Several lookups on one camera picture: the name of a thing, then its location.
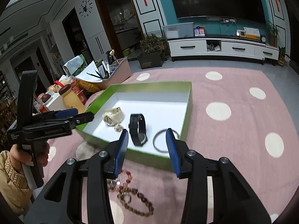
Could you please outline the small gold charm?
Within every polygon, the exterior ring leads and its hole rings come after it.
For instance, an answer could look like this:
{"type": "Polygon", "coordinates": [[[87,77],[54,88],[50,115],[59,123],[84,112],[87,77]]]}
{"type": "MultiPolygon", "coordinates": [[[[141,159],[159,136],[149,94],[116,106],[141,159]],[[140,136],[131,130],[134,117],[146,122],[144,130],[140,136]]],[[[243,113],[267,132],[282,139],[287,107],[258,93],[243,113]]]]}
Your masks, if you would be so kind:
{"type": "Polygon", "coordinates": [[[122,132],[122,130],[124,129],[122,125],[120,125],[119,123],[115,124],[114,129],[116,132],[122,132]]]}

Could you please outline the black watch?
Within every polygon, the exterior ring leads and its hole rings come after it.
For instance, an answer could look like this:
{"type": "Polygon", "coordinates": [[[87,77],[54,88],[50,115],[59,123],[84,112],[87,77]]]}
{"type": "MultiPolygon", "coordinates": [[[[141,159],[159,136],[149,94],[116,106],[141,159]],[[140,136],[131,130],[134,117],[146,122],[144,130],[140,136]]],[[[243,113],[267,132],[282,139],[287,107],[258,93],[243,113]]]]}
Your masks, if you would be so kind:
{"type": "Polygon", "coordinates": [[[142,147],[147,142],[147,129],[142,114],[131,114],[129,133],[134,146],[142,147]]]}

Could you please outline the silver bangle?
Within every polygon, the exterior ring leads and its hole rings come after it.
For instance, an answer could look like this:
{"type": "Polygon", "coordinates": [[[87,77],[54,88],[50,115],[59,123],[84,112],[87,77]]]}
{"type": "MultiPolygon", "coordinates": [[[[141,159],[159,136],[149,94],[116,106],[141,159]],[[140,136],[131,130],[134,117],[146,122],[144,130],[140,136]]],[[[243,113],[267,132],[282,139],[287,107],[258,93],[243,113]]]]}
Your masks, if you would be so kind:
{"type": "Polygon", "coordinates": [[[160,153],[168,153],[168,147],[166,144],[166,131],[167,129],[158,131],[152,140],[154,149],[160,153]]]}

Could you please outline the white box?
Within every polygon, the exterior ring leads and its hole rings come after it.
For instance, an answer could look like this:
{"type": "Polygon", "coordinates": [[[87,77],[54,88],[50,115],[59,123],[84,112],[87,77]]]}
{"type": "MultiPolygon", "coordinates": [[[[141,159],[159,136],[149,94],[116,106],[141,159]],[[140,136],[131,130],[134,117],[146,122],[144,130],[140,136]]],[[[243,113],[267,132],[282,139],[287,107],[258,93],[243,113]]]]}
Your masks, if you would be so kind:
{"type": "Polygon", "coordinates": [[[63,101],[63,97],[59,93],[54,93],[44,106],[49,109],[49,111],[66,110],[67,107],[63,101]]]}

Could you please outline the white paper sheet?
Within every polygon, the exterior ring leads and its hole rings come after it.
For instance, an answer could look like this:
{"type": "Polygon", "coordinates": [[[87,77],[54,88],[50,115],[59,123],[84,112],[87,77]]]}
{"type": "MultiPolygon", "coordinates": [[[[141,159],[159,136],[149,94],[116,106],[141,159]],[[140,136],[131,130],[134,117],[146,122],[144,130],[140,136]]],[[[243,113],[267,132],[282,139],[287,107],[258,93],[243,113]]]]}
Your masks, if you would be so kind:
{"type": "Polygon", "coordinates": [[[80,74],[75,78],[89,82],[89,83],[101,83],[102,78],[99,76],[98,68],[94,61],[92,61],[80,74]]]}

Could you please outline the pink desk organizer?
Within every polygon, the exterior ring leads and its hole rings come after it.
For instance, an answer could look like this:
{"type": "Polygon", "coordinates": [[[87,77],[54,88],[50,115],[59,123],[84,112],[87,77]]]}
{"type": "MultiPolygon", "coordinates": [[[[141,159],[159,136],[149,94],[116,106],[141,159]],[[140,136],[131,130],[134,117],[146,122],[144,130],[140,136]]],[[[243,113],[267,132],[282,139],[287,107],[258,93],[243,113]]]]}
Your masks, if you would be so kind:
{"type": "Polygon", "coordinates": [[[95,82],[93,84],[99,87],[101,90],[104,90],[112,84],[121,84],[131,77],[132,73],[127,58],[118,59],[118,62],[119,65],[112,72],[108,79],[105,79],[102,82],[95,82]]]}

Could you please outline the green cardboard box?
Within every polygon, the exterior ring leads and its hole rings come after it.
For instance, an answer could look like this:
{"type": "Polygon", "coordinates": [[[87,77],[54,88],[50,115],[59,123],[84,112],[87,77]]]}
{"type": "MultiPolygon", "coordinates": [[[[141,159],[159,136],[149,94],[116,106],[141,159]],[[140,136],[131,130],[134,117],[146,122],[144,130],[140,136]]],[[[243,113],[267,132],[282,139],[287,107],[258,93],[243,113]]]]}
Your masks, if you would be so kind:
{"type": "Polygon", "coordinates": [[[105,110],[120,107],[124,118],[121,125],[129,129],[130,115],[142,114],[147,129],[147,142],[142,147],[129,141],[126,158],[133,162],[171,171],[168,153],[154,149],[155,134],[171,128],[176,138],[186,141],[192,111],[192,83],[190,81],[168,81],[159,83],[114,84],[104,90],[87,108],[94,113],[90,123],[76,128],[89,144],[105,149],[116,141],[120,133],[103,120],[105,110]]]}

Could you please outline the potted plant in planter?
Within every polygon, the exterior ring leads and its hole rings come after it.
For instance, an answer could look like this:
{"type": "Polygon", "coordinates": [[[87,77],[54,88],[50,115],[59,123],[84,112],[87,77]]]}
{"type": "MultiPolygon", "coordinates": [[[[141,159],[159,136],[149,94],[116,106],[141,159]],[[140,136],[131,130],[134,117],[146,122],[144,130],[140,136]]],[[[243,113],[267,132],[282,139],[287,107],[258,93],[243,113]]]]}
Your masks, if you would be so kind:
{"type": "Polygon", "coordinates": [[[163,35],[150,34],[141,42],[142,53],[137,57],[142,69],[162,67],[165,60],[166,41],[163,35]]]}

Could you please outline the clear storage bin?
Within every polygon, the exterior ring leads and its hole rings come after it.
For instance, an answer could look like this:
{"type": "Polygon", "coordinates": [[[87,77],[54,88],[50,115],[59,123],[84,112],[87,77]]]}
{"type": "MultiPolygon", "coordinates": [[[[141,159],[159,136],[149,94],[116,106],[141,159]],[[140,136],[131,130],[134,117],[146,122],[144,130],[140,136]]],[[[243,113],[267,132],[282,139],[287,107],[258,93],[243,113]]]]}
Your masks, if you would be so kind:
{"type": "Polygon", "coordinates": [[[189,38],[194,36],[194,23],[178,23],[163,26],[163,31],[167,39],[189,38]]]}

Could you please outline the white tv cabinet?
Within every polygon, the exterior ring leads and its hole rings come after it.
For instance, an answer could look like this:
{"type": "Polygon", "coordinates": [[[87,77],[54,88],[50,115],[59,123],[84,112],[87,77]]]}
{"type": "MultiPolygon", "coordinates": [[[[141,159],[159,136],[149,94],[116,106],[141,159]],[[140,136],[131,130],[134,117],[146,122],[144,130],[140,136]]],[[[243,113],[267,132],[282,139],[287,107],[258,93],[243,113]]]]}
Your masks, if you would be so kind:
{"type": "Polygon", "coordinates": [[[237,38],[180,38],[168,40],[170,56],[234,57],[264,61],[279,59],[279,50],[264,43],[237,38]]]}

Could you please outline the wall clock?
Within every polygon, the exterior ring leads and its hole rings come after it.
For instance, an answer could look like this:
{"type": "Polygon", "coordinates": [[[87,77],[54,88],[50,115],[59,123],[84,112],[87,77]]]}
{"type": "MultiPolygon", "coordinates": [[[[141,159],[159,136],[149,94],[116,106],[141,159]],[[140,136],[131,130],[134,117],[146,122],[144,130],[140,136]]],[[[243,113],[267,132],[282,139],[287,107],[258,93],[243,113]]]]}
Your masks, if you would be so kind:
{"type": "Polygon", "coordinates": [[[91,14],[93,2],[90,0],[83,0],[79,7],[79,15],[82,17],[89,17],[91,14]]]}

